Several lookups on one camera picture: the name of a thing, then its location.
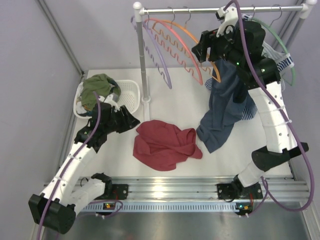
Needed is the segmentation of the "orange hanger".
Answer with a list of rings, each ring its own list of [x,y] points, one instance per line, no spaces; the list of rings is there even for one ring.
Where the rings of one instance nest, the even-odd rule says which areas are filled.
[[[169,24],[170,24],[170,22],[173,22],[172,28],[174,30],[177,28],[177,29],[183,31],[190,39],[192,39],[194,41],[195,44],[197,44],[199,42],[199,40],[190,31],[187,30],[187,26],[186,25],[182,26],[182,25],[180,25],[178,23],[175,23],[174,20],[165,20],[165,19],[162,19],[162,20],[166,21]],[[175,47],[172,47],[172,51],[178,53],[180,58],[186,61],[187,67],[192,67],[193,66],[191,60],[189,58],[185,57],[184,54],[179,52]],[[208,66],[204,66],[202,63],[200,63],[195,56],[194,56],[194,58],[198,63],[198,66],[200,68],[201,74],[202,74],[202,72],[207,72],[218,83],[221,82],[220,72],[219,72],[219,70],[218,70],[218,68],[217,68],[217,66],[216,66],[216,64],[214,62],[210,63],[212,67],[208,67]]]

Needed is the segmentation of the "red tank top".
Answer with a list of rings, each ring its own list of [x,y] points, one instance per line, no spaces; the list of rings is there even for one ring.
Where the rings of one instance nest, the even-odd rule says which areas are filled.
[[[201,159],[196,130],[181,130],[161,120],[145,121],[136,129],[132,155],[144,165],[160,172],[173,171],[188,158]]]

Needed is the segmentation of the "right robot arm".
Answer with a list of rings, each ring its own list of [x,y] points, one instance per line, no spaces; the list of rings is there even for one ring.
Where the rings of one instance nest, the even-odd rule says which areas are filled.
[[[292,129],[277,63],[263,53],[265,35],[258,22],[242,21],[229,25],[223,34],[203,31],[191,50],[200,62],[215,62],[222,73],[221,82],[211,85],[209,110],[196,130],[207,150],[214,152],[227,141],[250,106],[258,113],[266,137],[266,145],[252,152],[251,162],[226,186],[227,199],[247,198],[265,172],[304,156],[309,149]]]

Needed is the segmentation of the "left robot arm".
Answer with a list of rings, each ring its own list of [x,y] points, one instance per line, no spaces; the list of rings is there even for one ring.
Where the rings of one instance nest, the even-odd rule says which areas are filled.
[[[40,228],[66,234],[83,208],[97,198],[109,198],[113,194],[113,183],[104,173],[93,174],[78,190],[74,187],[109,134],[122,134],[139,124],[125,105],[97,103],[86,125],[76,133],[70,152],[53,179],[40,194],[30,197],[28,205],[34,222]]]

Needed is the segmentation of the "dark blue tank top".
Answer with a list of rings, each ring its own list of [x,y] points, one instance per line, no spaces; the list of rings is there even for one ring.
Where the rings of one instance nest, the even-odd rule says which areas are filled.
[[[218,150],[229,138],[235,123],[251,120],[258,112],[236,67],[220,59],[215,62],[221,82],[209,79],[205,86],[210,90],[209,110],[196,129],[198,138],[209,153]]]

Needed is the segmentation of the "green hanger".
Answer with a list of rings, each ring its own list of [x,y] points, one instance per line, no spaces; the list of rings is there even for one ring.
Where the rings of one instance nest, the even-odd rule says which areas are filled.
[[[254,17],[253,15],[248,15],[243,13],[242,19],[245,21],[253,21],[259,23],[264,29],[266,29],[277,41],[277,43],[282,48],[282,52],[276,51],[272,46],[270,46],[265,41],[262,44],[262,56],[268,57],[275,61],[278,72],[282,78],[283,82],[286,82],[289,86],[293,87],[296,83],[297,73],[295,69],[295,63],[288,49],[286,48],[284,42],[271,27],[271,24],[267,24],[262,20]]]

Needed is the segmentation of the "pink hanger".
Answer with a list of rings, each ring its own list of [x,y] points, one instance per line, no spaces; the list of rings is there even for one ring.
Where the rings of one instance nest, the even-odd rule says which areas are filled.
[[[145,7],[143,9],[147,11],[148,15],[145,23],[149,24],[153,22],[150,31],[151,34],[154,34],[154,40],[202,86],[203,77],[198,62],[182,37],[173,29],[173,22],[167,23],[165,20],[150,18],[148,9]],[[179,52],[184,54],[185,57],[190,59],[192,67],[187,67],[187,62],[180,58],[179,54],[174,52],[172,47],[175,47]]]

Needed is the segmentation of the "purple hanger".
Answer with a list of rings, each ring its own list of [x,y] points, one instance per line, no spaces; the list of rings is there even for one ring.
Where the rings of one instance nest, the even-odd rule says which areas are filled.
[[[133,15],[130,18],[130,23],[132,24],[135,32],[136,32],[136,21],[135,21],[135,16]],[[157,41],[155,40],[155,36],[153,35],[151,29],[147,26],[146,23],[144,23],[142,21],[142,32],[143,30],[145,30],[145,32],[147,33],[147,35],[149,36],[153,47],[156,51],[156,55],[158,56],[160,63],[158,63],[155,60],[155,56],[151,53],[150,48],[146,45],[144,36],[143,36],[143,46],[144,46],[144,53],[146,52],[147,55],[149,56],[149,58],[151,59],[154,67],[157,69],[158,73],[162,76],[162,79],[164,80],[165,84],[167,85],[167,87],[171,90],[172,89],[172,81],[171,81],[171,76],[169,74],[169,70],[167,67],[167,64],[165,62],[164,56],[157,44]]]

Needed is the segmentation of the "white perforated laundry basket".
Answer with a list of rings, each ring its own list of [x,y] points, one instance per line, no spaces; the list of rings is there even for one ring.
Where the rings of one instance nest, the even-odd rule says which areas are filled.
[[[125,105],[128,111],[133,114],[135,113],[140,105],[140,88],[139,85],[129,79],[125,80],[116,80],[117,84],[119,85],[121,89],[121,95],[117,101],[117,104],[119,106]],[[73,113],[77,118],[80,119],[89,119],[90,116],[88,116],[87,113],[84,113],[82,111],[81,113],[78,112],[82,110],[82,107],[80,106],[80,101],[77,101],[80,98],[81,92],[83,90],[83,83],[81,82],[76,90],[74,101],[73,101]]]

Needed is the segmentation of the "green garment in basket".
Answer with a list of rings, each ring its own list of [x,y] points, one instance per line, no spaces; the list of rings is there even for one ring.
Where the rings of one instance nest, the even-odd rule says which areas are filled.
[[[104,73],[89,77],[84,80],[82,86],[83,89],[80,93],[80,101],[86,111],[91,111],[97,103],[93,92],[96,92],[98,96],[102,96],[104,98],[114,94],[115,102],[118,101],[122,93],[118,83]]]

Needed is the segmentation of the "white rack base foot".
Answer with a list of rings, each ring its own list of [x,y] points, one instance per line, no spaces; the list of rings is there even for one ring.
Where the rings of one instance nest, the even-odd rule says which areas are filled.
[[[141,98],[141,103],[143,107],[143,121],[148,122],[151,120],[151,111],[150,111],[150,102],[151,98]]]

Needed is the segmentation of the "right rack upright pole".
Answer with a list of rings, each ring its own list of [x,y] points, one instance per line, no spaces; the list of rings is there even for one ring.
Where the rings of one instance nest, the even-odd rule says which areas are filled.
[[[313,8],[318,3],[317,0],[297,0],[297,4],[302,6],[300,11],[290,11],[290,14],[286,18],[285,22],[281,26],[279,31],[279,37],[284,41],[284,45],[289,50],[293,45],[299,31],[301,30],[303,24],[310,16]]]

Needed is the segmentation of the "rack upright pole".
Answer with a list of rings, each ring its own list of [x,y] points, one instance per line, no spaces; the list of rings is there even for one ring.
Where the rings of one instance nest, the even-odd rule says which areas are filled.
[[[297,4],[302,6],[300,11],[290,11],[290,14],[286,18],[285,22],[281,26],[279,31],[279,37],[284,41],[284,45],[289,50],[293,45],[299,31],[301,30],[303,24],[310,16],[313,8],[318,3],[317,0],[297,0]]]
[[[132,7],[134,10],[134,19],[136,24],[136,34],[137,34],[137,41],[138,41],[140,73],[141,73],[141,81],[142,81],[142,101],[145,103],[148,103],[150,102],[151,97],[149,93],[147,73],[146,73],[142,16],[140,15],[140,11],[142,10],[143,6],[139,1],[135,1]]]

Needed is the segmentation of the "left rack upright pole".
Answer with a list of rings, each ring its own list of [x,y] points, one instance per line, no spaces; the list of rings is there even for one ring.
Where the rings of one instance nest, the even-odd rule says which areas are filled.
[[[140,15],[140,11],[142,10],[143,6],[139,1],[135,1],[132,7],[134,10],[134,19],[136,24],[136,34],[137,34],[137,41],[138,41],[140,73],[141,73],[141,81],[142,81],[142,101],[145,103],[148,103],[150,102],[151,97],[149,93],[147,73],[146,73],[142,16]]]

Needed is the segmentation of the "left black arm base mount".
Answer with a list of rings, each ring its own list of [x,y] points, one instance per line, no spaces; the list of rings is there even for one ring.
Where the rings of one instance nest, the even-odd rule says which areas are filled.
[[[112,186],[107,186],[102,199],[107,200],[126,200],[129,194],[128,184],[113,184]]]

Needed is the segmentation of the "aluminium table edge rail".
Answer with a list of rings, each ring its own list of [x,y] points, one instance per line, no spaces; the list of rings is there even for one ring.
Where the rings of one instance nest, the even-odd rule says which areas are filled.
[[[217,184],[231,184],[229,177],[113,177],[113,184],[127,184],[128,200],[137,201],[221,201]],[[279,202],[307,200],[305,181],[267,178],[268,190]]]

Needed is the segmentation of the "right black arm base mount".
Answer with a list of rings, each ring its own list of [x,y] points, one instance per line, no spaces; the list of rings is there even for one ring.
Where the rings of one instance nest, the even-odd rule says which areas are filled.
[[[237,192],[231,183],[219,183],[216,187],[219,200],[231,203],[237,198]]]

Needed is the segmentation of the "grey corner wall frame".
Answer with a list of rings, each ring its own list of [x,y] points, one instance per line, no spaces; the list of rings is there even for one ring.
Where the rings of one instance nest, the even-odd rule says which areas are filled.
[[[60,44],[62,45],[65,53],[67,54],[68,58],[72,62],[73,66],[75,67],[76,71],[79,73],[80,76],[84,75],[84,70],[79,64],[72,48],[70,47],[63,31],[61,30],[58,22],[56,21],[52,11],[50,10],[49,6],[47,5],[45,0],[35,0],[37,5],[39,6],[40,10],[43,12],[45,18],[49,22],[51,28],[53,29],[57,39],[59,40]]]

